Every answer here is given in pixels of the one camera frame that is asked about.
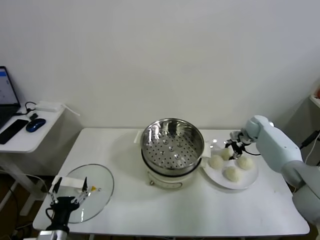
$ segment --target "laptop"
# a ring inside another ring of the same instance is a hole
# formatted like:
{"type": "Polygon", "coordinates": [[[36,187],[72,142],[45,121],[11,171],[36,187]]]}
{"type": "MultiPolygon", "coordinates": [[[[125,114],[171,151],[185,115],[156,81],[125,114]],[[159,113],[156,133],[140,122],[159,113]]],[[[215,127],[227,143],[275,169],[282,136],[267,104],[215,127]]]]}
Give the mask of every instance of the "laptop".
{"type": "Polygon", "coordinates": [[[0,66],[0,128],[20,109],[16,92],[5,66],[0,66]]]}

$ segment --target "white table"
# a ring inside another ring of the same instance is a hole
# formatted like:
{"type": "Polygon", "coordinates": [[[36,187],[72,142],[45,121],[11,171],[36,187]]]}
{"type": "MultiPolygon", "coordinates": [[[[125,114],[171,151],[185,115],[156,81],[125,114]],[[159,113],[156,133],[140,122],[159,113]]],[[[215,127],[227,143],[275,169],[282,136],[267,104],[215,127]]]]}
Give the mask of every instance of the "white table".
{"type": "MultiPolygon", "coordinates": [[[[254,157],[259,176],[246,190],[221,188],[197,169],[192,184],[179,190],[150,186],[139,146],[133,144],[137,129],[85,128],[81,131],[59,175],[90,163],[109,168],[115,189],[111,201],[94,218],[69,224],[70,232],[132,236],[283,236],[309,232],[297,212],[292,194],[278,173],[262,157],[254,157]]],[[[230,130],[201,130],[206,141],[218,144],[230,130]]],[[[248,148],[255,152],[255,146],[248,148]]],[[[46,197],[33,227],[44,230],[46,197]]]]}
{"type": "MultiPolygon", "coordinates": [[[[30,197],[21,209],[20,215],[22,216],[28,215],[29,210],[32,207],[34,201],[44,199],[44,193],[41,191],[41,187],[43,184],[41,181],[37,184],[34,184],[27,176],[23,175],[23,171],[21,171],[19,167],[15,164],[15,160],[12,159],[12,157],[10,157],[6,153],[25,154],[31,153],[34,150],[36,150],[64,110],[65,108],[63,107],[58,112],[34,111],[34,113],[38,114],[38,118],[46,120],[46,123],[41,128],[39,128],[35,132],[27,132],[26,128],[24,127],[6,144],[0,144],[0,167],[2,167],[3,170],[8,172],[15,179],[15,182],[12,185],[11,190],[13,191],[19,183],[30,193],[30,197]]],[[[21,107],[20,111],[26,111],[24,105],[23,107],[21,107]]],[[[0,129],[0,133],[7,129],[7,127],[9,127],[17,119],[24,119],[30,121],[30,119],[25,115],[13,116],[0,129]]],[[[0,210],[6,204],[10,195],[11,192],[9,191],[3,198],[2,202],[0,203],[0,210]]]]}

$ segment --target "blue computer mouse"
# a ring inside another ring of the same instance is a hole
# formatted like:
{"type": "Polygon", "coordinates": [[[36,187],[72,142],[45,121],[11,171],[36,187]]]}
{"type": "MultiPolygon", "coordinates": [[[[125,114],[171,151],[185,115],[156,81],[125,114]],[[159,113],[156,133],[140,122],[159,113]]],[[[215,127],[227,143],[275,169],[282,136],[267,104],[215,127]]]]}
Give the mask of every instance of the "blue computer mouse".
{"type": "Polygon", "coordinates": [[[46,120],[43,118],[36,118],[32,120],[25,126],[25,130],[29,133],[33,133],[37,131],[37,129],[41,128],[46,123],[46,120]]]}

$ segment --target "smartphone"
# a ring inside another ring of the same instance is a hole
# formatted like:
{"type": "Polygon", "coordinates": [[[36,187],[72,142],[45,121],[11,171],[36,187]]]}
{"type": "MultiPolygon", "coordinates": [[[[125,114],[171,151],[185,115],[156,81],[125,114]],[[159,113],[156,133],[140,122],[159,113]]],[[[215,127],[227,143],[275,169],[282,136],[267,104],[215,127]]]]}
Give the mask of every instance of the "smartphone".
{"type": "Polygon", "coordinates": [[[5,144],[16,135],[29,121],[18,119],[0,134],[0,144],[5,144]]]}

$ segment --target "power adapter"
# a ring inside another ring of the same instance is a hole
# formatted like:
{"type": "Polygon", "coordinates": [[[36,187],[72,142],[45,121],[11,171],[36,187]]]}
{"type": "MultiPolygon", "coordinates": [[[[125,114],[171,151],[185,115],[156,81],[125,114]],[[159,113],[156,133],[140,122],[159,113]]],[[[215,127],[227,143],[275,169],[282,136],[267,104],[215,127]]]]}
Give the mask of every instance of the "power adapter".
{"type": "Polygon", "coordinates": [[[62,107],[62,103],[59,102],[39,101],[39,103],[35,105],[35,110],[56,113],[59,112],[62,107]]]}

